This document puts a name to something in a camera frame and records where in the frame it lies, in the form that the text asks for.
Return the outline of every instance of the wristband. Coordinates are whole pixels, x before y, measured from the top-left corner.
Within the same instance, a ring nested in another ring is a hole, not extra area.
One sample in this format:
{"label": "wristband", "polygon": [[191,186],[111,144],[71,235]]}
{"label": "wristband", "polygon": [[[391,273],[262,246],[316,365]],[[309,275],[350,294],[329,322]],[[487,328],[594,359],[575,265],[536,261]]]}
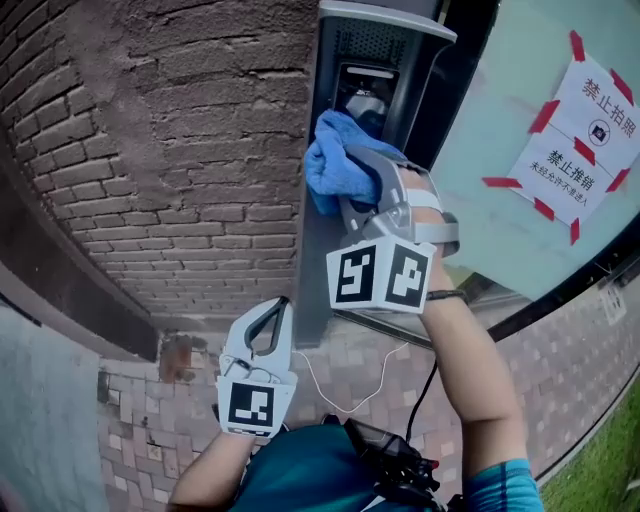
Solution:
{"label": "wristband", "polygon": [[427,292],[427,300],[443,300],[450,299],[452,297],[458,297],[468,304],[467,294],[462,290],[436,290],[434,292]]}

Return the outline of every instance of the red tape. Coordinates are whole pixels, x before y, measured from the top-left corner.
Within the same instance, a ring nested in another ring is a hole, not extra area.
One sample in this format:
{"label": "red tape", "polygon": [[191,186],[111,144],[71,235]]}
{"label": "red tape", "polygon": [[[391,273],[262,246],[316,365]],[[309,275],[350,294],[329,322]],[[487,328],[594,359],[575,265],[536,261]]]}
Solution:
{"label": "red tape", "polygon": [[571,32],[569,32],[569,39],[571,40],[573,58],[578,62],[584,62],[584,44],[582,44],[582,38],[575,30],[572,30]]}
{"label": "red tape", "polygon": [[618,88],[618,90],[625,98],[627,98],[632,106],[635,106],[633,103],[633,91],[631,91],[631,87],[629,87],[627,85],[627,82],[625,82],[613,69],[611,70],[611,76],[613,77],[613,85]]}
{"label": "red tape", "polygon": [[596,154],[593,150],[582,142],[578,137],[573,138],[573,149],[589,160],[591,165],[596,165]]}
{"label": "red tape", "polygon": [[542,105],[540,112],[538,112],[538,117],[535,118],[531,124],[531,128],[529,128],[529,133],[541,133],[551,120],[558,105],[560,105],[560,100],[547,101]]}
{"label": "red tape", "polygon": [[618,175],[613,179],[611,185],[607,189],[607,192],[615,192],[618,190],[618,187],[622,184],[624,179],[627,177],[627,174],[631,172],[631,169],[622,169]]}
{"label": "red tape", "polygon": [[487,184],[487,187],[522,188],[520,182],[515,178],[485,176],[482,181]]}
{"label": "red tape", "polygon": [[571,223],[571,245],[575,244],[580,238],[580,219],[576,217]]}
{"label": "red tape", "polygon": [[549,206],[547,206],[545,203],[540,201],[540,199],[538,199],[537,197],[534,197],[533,201],[534,201],[533,205],[535,206],[536,210],[538,210],[547,219],[549,219],[551,222],[553,222],[556,219],[555,212]]}

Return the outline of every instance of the forearm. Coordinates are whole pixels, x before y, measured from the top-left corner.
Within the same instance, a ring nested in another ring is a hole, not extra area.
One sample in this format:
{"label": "forearm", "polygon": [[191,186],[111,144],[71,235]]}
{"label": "forearm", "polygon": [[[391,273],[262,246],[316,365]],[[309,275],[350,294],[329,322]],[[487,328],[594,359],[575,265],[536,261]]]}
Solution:
{"label": "forearm", "polygon": [[[429,288],[453,288],[439,262],[434,262]],[[519,418],[511,375],[467,305],[457,298],[427,302],[421,320],[433,343],[447,397],[461,421]]]}
{"label": "forearm", "polygon": [[254,444],[254,437],[218,435],[182,474],[171,503],[214,509],[227,506],[238,491]]}

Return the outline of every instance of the teal shirt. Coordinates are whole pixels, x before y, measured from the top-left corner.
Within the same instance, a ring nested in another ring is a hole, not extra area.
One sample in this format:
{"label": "teal shirt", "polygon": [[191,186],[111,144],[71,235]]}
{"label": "teal shirt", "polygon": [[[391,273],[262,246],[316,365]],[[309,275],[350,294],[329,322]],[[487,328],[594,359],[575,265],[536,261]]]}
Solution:
{"label": "teal shirt", "polygon": [[[280,434],[247,467],[234,512],[359,512],[376,497],[374,472],[356,455],[341,426]],[[526,460],[489,468],[465,483],[468,510],[542,511]],[[423,510],[382,502],[372,512]]]}

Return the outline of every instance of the gray strap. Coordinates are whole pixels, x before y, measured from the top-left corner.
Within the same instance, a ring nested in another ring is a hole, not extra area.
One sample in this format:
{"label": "gray strap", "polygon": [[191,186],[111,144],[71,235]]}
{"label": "gray strap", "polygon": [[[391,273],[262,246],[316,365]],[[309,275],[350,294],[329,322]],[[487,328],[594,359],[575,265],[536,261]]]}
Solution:
{"label": "gray strap", "polygon": [[412,208],[433,208],[442,213],[442,207],[438,197],[428,190],[421,188],[408,188],[407,189],[407,202]]}
{"label": "gray strap", "polygon": [[429,242],[430,244],[444,244],[457,242],[460,239],[458,223],[446,224],[416,224],[414,227],[414,242],[417,244]]}

